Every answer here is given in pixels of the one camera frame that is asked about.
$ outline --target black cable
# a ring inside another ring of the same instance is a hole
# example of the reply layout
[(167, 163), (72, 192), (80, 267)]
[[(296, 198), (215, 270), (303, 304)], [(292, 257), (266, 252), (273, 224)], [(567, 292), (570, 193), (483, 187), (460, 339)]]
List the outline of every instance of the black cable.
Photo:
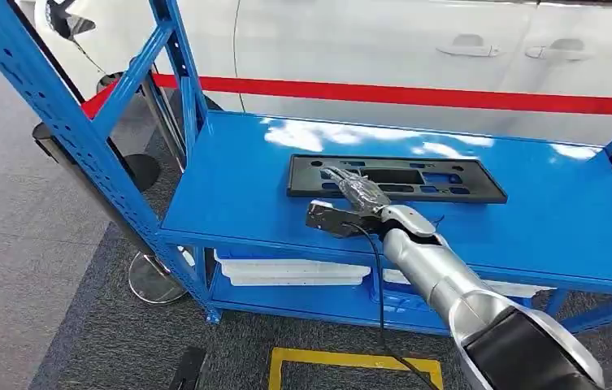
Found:
[(416, 374), (416, 376), (418, 376), (430, 389), (440, 390), (437, 386), (435, 386), (433, 382), (425, 378), (425, 375), (423, 374), (421, 370), (416, 368), (411, 363), (407, 362), (405, 358), (401, 357), (398, 353), (395, 353), (387, 346), (387, 342), (384, 340), (384, 297), (382, 295), (383, 278), (382, 278), (382, 263), (380, 261), (380, 254), (377, 252), (377, 246), (375, 246), (375, 242), (373, 242), (372, 237), (370, 236), (368, 232), (365, 231), (365, 229), (351, 222), (343, 222), (342, 224), (352, 226), (356, 228), (359, 232), (361, 232), (368, 239), (368, 242), (370, 242), (372, 251), (375, 254), (375, 267), (377, 268), (377, 291), (378, 291), (378, 295), (380, 296), (380, 345), (382, 345), (382, 348), (389, 356), (397, 359), (401, 364), (403, 364), (409, 370), (411, 370), (411, 372)]
[(445, 215), (443, 214), (437, 221), (434, 221), (432, 224), (435, 225), (435, 229), (440, 227), (440, 222), (445, 220)]

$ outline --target car door handle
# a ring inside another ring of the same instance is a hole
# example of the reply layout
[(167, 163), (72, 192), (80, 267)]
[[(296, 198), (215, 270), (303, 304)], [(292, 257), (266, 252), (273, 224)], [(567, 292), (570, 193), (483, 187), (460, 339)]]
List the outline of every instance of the car door handle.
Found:
[(581, 61), (590, 59), (592, 52), (577, 38), (559, 38), (549, 46), (537, 45), (526, 49), (525, 55), (532, 59)]
[(436, 49), (444, 54), (462, 57), (497, 57), (501, 54), (499, 47), (486, 45), (485, 39), (478, 34), (459, 34), (451, 44), (440, 45)]

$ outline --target stanchion base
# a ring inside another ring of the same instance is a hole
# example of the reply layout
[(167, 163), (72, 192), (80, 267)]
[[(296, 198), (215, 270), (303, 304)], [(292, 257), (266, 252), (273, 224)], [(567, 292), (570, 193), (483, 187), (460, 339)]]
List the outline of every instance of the stanchion base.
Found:
[(130, 154), (124, 160), (133, 173), (131, 180), (139, 191), (145, 191), (159, 178), (160, 167), (154, 157), (147, 154)]
[(136, 297), (153, 305), (166, 305), (186, 294), (173, 277), (161, 274), (141, 252), (128, 268), (128, 286)]

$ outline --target car door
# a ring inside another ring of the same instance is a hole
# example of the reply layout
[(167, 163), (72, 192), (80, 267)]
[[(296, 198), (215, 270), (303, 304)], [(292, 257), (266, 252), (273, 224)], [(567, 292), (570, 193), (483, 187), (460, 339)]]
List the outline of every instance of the car door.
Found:
[[(612, 98), (612, 2), (543, 2), (504, 91)], [(612, 115), (515, 113), (503, 131), (521, 137), (605, 145)]]
[[(534, 2), (242, 0), (238, 76), (495, 90), (535, 10)], [(249, 94), (243, 99), (247, 111), (273, 115), (490, 129), (486, 114), (476, 110)]]

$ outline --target robotic arm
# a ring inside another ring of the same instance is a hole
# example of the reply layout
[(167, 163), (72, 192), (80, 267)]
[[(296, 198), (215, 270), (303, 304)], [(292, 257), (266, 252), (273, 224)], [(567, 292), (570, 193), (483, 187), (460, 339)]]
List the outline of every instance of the robotic arm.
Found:
[(355, 212), (313, 201), (306, 224), (340, 237), (359, 234), (351, 223), (377, 234), (385, 257), (444, 321), (474, 389), (604, 388), (600, 364), (569, 331), (494, 292), (418, 211), (391, 205), (365, 177), (336, 167), (324, 171)]

